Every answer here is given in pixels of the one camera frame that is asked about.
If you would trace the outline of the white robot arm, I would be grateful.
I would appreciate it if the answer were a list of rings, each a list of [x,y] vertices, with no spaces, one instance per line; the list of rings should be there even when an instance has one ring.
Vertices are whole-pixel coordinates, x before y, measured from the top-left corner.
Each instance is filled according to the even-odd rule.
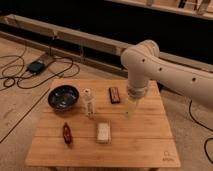
[[[159,46],[145,40],[121,54],[128,70],[127,94],[132,102],[143,98],[150,79],[213,110],[213,73],[167,62],[159,58]]]

